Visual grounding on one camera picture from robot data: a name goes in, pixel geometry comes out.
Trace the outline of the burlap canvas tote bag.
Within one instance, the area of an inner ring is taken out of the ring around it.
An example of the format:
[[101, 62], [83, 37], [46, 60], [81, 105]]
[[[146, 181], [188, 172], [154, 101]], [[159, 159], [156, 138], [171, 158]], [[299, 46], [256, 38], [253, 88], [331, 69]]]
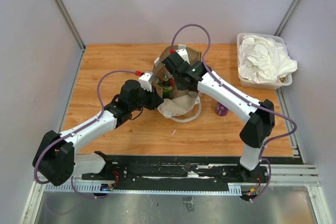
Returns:
[[188, 96], [188, 92], [190, 90], [178, 90], [175, 85], [174, 78], [163, 66], [162, 61], [172, 52], [178, 49], [187, 50], [191, 65], [201, 59], [202, 53], [200, 51], [196, 51], [190, 47], [187, 47], [186, 45], [179, 44], [177, 46], [166, 47], [161, 55], [157, 57], [154, 61], [154, 66], [152, 69], [154, 79], [152, 84], [155, 86], [158, 95], [162, 97], [161, 84], [163, 81], [163, 76], [165, 74], [168, 75], [170, 83], [173, 87], [173, 96], [171, 99], [164, 99], [164, 102], [157, 108], [157, 110], [167, 119], [171, 119], [179, 123], [186, 123], [193, 121], [199, 117], [202, 111], [202, 94], [196, 91], [199, 93], [199, 96], [196, 98], [190, 98]]

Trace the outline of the red cola can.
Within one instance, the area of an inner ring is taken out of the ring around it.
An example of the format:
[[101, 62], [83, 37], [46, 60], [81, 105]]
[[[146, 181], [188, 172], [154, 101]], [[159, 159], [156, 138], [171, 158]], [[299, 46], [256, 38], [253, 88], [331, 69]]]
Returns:
[[188, 96], [189, 96], [190, 98], [196, 98], [196, 97], [199, 96], [199, 93], [198, 93], [198, 92], [195, 92], [195, 91], [189, 91], [189, 92], [188, 92]]

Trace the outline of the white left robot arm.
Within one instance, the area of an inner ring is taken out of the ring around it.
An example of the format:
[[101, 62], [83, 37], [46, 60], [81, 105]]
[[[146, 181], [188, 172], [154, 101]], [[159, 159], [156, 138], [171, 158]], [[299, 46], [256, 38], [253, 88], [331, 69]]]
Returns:
[[136, 80], [128, 80], [120, 94], [91, 119], [70, 130], [56, 133], [47, 132], [41, 141], [33, 160], [35, 181], [60, 186], [72, 176], [92, 173], [100, 179], [112, 175], [112, 166], [101, 154], [92, 153], [77, 157], [77, 153], [87, 144], [106, 132], [112, 131], [132, 118], [132, 112], [143, 109], [155, 110], [164, 100], [155, 87], [145, 90]]

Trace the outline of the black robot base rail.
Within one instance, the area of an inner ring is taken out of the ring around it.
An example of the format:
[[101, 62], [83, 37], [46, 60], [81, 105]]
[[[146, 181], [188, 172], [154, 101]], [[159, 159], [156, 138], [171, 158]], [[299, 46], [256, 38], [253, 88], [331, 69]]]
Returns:
[[84, 172], [83, 180], [113, 181], [117, 189], [178, 193], [229, 192], [238, 183], [250, 188], [269, 180], [267, 168], [253, 171], [237, 164], [237, 157], [208, 156], [116, 156], [100, 154], [105, 167]]

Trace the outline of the purple Fanta can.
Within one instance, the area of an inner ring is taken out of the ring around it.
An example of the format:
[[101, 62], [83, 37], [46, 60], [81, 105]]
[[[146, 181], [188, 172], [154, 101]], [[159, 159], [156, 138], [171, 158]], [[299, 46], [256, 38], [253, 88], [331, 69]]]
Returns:
[[227, 107], [225, 107], [223, 104], [221, 104], [220, 102], [216, 103], [215, 113], [218, 116], [226, 116], [228, 111], [229, 111], [229, 109]]

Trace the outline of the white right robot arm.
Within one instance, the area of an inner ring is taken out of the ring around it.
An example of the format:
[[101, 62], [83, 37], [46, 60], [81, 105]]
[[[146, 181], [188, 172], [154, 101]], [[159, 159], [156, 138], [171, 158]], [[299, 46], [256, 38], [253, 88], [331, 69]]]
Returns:
[[261, 162], [261, 150], [275, 126], [274, 104], [250, 98], [239, 91], [211, 68], [196, 61], [189, 64], [176, 51], [162, 61], [163, 66], [175, 79], [179, 90], [190, 90], [210, 96], [237, 115], [245, 123], [239, 137], [244, 143], [238, 165], [238, 177], [250, 182], [257, 175]]

